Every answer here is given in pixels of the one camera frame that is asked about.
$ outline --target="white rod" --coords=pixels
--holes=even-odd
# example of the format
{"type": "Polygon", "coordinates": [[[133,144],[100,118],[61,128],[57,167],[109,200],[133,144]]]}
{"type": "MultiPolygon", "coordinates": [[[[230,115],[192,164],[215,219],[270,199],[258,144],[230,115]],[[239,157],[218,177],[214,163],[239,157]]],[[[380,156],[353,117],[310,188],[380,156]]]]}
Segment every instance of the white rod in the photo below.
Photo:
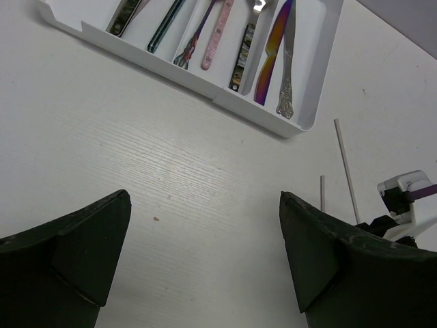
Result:
{"type": "Polygon", "coordinates": [[[350,197],[352,198],[352,206],[354,207],[356,224],[360,224],[361,220],[358,214],[358,206],[356,205],[354,187],[352,186],[352,178],[350,177],[348,159],[346,158],[346,151],[344,149],[343,136],[341,135],[340,121],[338,118],[334,120],[334,124],[335,124],[335,130],[337,131],[337,138],[339,140],[340,152],[341,152],[341,157],[343,158],[344,169],[346,171],[346,178],[348,179],[349,192],[350,192],[350,197]]]}
{"type": "Polygon", "coordinates": [[[325,176],[320,176],[320,210],[326,212],[325,202],[325,176]]]}

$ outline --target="purple strap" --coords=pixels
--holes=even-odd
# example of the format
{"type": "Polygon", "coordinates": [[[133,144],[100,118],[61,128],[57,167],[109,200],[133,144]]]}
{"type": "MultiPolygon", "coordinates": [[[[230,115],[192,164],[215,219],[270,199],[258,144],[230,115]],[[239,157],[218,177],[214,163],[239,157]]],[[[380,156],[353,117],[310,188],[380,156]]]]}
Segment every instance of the purple strap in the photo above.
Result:
{"type": "Polygon", "coordinates": [[[433,184],[432,186],[419,189],[416,191],[407,192],[405,196],[409,202],[413,203],[413,201],[415,200],[419,200],[421,198],[425,198],[435,194],[437,194],[437,184],[433,184]]]}

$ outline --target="white tabletop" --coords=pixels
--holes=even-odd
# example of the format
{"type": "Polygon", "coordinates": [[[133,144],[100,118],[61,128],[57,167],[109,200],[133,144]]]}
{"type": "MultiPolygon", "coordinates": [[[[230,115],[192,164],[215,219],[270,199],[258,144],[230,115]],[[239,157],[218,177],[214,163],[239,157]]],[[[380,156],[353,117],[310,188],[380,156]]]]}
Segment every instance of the white tabletop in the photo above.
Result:
{"type": "Polygon", "coordinates": [[[327,212],[354,223],[335,118],[365,221],[386,214],[379,182],[437,182],[437,61],[353,0],[316,125],[291,140],[48,26],[31,0],[0,1],[0,44],[0,237],[131,194],[97,327],[306,327],[279,196],[319,206],[324,174],[327,212]]]}

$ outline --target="pink handle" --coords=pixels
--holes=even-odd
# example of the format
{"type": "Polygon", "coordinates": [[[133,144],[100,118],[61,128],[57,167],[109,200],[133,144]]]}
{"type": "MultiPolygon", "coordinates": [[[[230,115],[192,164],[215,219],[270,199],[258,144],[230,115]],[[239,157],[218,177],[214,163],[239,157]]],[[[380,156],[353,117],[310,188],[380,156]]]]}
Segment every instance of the pink handle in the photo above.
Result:
{"type": "Polygon", "coordinates": [[[203,58],[201,67],[204,70],[208,70],[211,67],[212,60],[216,55],[217,46],[219,45],[221,36],[223,34],[223,30],[225,29],[227,19],[229,18],[229,14],[231,13],[232,5],[234,4],[234,0],[226,0],[223,4],[223,8],[221,10],[220,16],[218,17],[218,21],[216,27],[214,28],[214,32],[212,32],[211,40],[206,49],[205,57],[203,58]]]}

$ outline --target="cutlery tray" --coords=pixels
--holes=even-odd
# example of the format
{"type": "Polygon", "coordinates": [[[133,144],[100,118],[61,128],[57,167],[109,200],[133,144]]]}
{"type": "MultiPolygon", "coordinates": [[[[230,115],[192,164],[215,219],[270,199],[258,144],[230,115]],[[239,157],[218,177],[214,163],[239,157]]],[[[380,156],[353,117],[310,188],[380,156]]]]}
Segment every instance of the cutlery tray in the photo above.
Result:
{"type": "Polygon", "coordinates": [[[155,54],[147,45],[173,0],[151,0],[129,24],[121,38],[106,32],[119,0],[36,0],[42,17],[50,24],[193,90],[282,137],[312,128],[333,46],[343,0],[296,0],[296,41],[292,64],[294,115],[290,120],[276,113],[283,74],[283,41],[264,106],[254,101],[259,72],[267,58],[265,46],[275,18],[285,0],[273,0],[259,15],[246,70],[253,75],[244,94],[229,89],[244,30],[254,0],[235,0],[209,70],[201,62],[219,17],[218,1],[197,42],[188,70],[173,64],[190,40],[210,0],[186,0],[155,54]],[[262,53],[251,63],[254,52],[262,53]]]}

